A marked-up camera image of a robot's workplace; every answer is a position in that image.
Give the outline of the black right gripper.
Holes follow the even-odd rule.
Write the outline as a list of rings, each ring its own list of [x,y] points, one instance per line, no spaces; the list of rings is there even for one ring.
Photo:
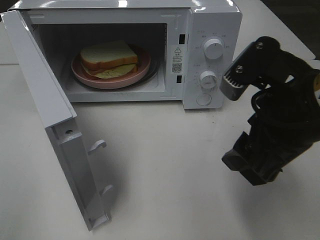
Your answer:
[[[259,37],[226,69],[219,88],[231,101],[250,85],[260,89],[251,99],[250,141],[272,155],[300,155],[320,140],[320,71],[280,51],[276,39]]]

